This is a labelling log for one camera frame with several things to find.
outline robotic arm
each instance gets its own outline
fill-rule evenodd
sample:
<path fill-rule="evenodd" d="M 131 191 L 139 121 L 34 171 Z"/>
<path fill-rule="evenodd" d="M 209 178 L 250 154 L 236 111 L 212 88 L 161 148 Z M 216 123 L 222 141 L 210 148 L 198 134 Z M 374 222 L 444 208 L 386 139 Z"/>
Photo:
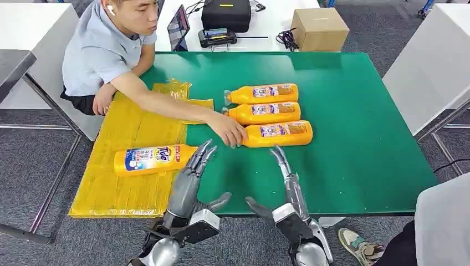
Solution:
<path fill-rule="evenodd" d="M 246 197 L 250 209 L 258 216 L 275 224 L 290 241 L 290 257 L 294 266 L 328 266 L 333 262 L 328 241 L 319 223 L 310 218 L 299 176 L 293 174 L 284 151 L 276 145 L 270 150 L 276 158 L 284 177 L 287 203 L 271 211 Z"/>
<path fill-rule="evenodd" d="M 220 218 L 213 212 L 230 200 L 225 192 L 219 199 L 203 203 L 197 199 L 201 176 L 216 151 L 212 140 L 199 146 L 173 182 L 168 207 L 146 236 L 142 253 L 128 266 L 172 266 L 186 242 L 195 244 L 219 233 Z"/>

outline white desk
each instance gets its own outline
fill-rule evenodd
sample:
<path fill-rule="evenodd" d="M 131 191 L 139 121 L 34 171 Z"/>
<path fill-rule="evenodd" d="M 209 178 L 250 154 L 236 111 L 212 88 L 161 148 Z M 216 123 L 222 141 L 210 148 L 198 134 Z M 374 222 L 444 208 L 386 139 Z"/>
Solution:
<path fill-rule="evenodd" d="M 196 3 L 197 0 L 167 0 L 163 4 L 157 25 L 157 42 L 155 51 L 171 51 L 167 26 L 175 15 L 180 5 L 185 8 Z M 249 30 L 246 33 L 237 33 L 238 36 L 268 36 L 268 39 L 239 39 L 237 44 L 229 45 L 229 51 L 235 52 L 288 52 L 284 45 L 276 42 L 276 36 L 290 29 L 294 16 L 294 10 L 299 8 L 320 8 L 316 0 L 265 0 L 260 1 L 266 9 L 253 12 Z M 192 13 L 188 18 L 190 31 L 186 35 L 186 44 L 189 51 L 207 51 L 211 48 L 201 48 L 198 32 L 202 29 L 202 10 Z M 215 50 L 227 50 L 225 45 L 220 45 Z"/>
<path fill-rule="evenodd" d="M 470 99 L 470 4 L 435 4 L 382 79 L 413 135 Z"/>
<path fill-rule="evenodd" d="M 84 115 L 60 98 L 65 47 L 77 22 L 71 4 L 0 2 L 0 49 L 31 51 L 37 60 L 28 73 L 86 137 L 94 141 L 103 117 Z M 13 87 L 0 108 L 50 109 L 23 80 Z"/>

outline yellow plastic bag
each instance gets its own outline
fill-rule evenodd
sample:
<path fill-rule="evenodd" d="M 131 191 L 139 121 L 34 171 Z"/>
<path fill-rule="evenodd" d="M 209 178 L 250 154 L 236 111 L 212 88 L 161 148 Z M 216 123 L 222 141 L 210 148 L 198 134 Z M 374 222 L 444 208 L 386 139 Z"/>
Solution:
<path fill-rule="evenodd" d="M 186 100 L 189 83 L 170 80 L 153 89 Z M 213 108 L 211 100 L 190 100 Z M 114 154 L 135 147 L 186 143 L 186 124 L 140 109 L 116 93 L 101 126 L 69 215 L 74 218 L 153 218 L 163 215 L 177 171 L 120 177 Z"/>

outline orange bottle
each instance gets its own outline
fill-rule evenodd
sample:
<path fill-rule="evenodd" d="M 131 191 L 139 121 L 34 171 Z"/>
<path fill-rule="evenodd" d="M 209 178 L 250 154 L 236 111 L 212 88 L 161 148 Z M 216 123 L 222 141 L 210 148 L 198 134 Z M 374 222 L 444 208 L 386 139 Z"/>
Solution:
<path fill-rule="evenodd" d="M 241 125 L 261 125 L 300 119 L 300 105 L 295 101 L 274 104 L 241 104 L 222 108 L 222 112 Z"/>
<path fill-rule="evenodd" d="M 225 105 L 235 104 L 267 104 L 282 101 L 299 100 L 299 90 L 293 83 L 243 86 L 235 91 L 223 92 Z"/>
<path fill-rule="evenodd" d="M 308 121 L 299 120 L 270 125 L 251 125 L 245 128 L 248 139 L 243 145 L 250 148 L 307 145 L 313 138 Z"/>
<path fill-rule="evenodd" d="M 118 151 L 114 171 L 118 176 L 138 176 L 182 169 L 196 150 L 182 144 Z"/>

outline bottle cap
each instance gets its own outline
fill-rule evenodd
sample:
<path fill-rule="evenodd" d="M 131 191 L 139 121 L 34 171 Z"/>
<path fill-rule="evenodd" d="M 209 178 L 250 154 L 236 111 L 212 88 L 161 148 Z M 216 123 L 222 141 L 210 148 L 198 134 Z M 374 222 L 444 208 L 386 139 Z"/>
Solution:
<path fill-rule="evenodd" d="M 231 97 L 230 93 L 232 93 L 232 92 L 229 91 L 229 90 L 224 90 L 223 91 L 223 100 L 224 100 L 225 105 L 230 105 L 232 103 L 232 97 Z"/>
<path fill-rule="evenodd" d="M 228 116 L 228 108 L 227 108 L 227 107 L 222 107 L 221 113 L 222 113 L 223 115 Z"/>

